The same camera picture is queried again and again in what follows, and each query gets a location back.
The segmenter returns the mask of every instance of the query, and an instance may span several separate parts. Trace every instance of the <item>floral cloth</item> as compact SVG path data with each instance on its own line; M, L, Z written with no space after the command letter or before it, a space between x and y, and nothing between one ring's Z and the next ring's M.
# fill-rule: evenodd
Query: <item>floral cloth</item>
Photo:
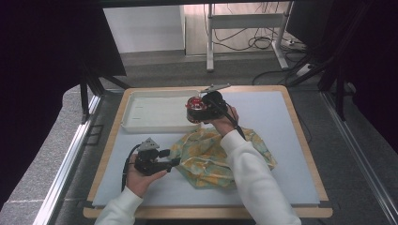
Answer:
M277 163L264 141L252 129L243 128L243 133L272 170ZM221 139L214 127L196 129L171 147L169 159L181 158L176 168L196 188L232 188L235 186L234 176L226 164Z

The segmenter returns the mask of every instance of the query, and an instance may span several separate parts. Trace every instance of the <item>hand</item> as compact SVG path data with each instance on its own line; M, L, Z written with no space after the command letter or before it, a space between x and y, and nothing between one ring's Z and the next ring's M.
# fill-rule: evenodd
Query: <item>hand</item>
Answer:
M235 118L236 121L239 119L237 109L235 109L235 107L229 107L228 113L232 118ZM220 119L208 120L206 122L212 124L222 136L225 136L227 133L235 129L232 122L226 116L223 116Z
M137 154L133 154L130 158L130 162L135 162L136 158ZM135 169L134 164L130 164L129 171L127 173L126 186L138 197L143 198L149 185L155 180L162 178L166 174L167 171L161 171L150 176L144 176Z

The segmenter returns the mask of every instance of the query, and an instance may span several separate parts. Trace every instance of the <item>white sleeve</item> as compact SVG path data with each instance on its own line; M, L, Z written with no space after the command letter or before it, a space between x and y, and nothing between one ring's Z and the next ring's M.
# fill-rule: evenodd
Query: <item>white sleeve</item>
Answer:
M259 225L301 224L291 204L251 142L233 130L222 139L240 199Z
M108 202L95 224L133 224L135 210L142 202L143 199L125 187L117 198Z

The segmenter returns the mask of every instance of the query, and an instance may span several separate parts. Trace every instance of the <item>table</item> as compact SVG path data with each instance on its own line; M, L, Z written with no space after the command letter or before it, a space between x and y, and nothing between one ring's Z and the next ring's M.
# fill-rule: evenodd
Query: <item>table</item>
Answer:
M92 188L87 197L89 202L92 202L95 198L97 189L100 185L102 176L106 170L107 162L112 153L113 146L115 145L115 138L120 127L120 121L122 120L123 113L126 109L126 104L129 99L129 95L132 91L151 91L151 90L203 90L205 87L166 87L166 88L131 88L125 91L122 101L120 103L117 115L114 120L114 124L106 143L104 153L102 155L96 177L94 179ZM286 104L286 108L291 117L295 131L298 135L299 144L301 146L303 155L307 162L310 170L310 174L314 180L314 185L319 196L320 204L311 206L295 206L294 209L301 218L328 218L332 215L332 209L329 205L329 198L322 184L321 178L314 164L310 148L305 140L303 131L299 124L298 117L295 113L293 103L288 95L287 90L283 86L270 85L270 86L232 86L222 90L223 92L271 92L279 91L283 94L283 99ZM101 212L99 208L86 207L84 209L84 216L87 218L97 218ZM137 218L146 219L159 219L159 218L217 218L217 219L230 219L230 218L251 218L250 214L243 207L159 207L159 206L140 206L136 211L135 216Z

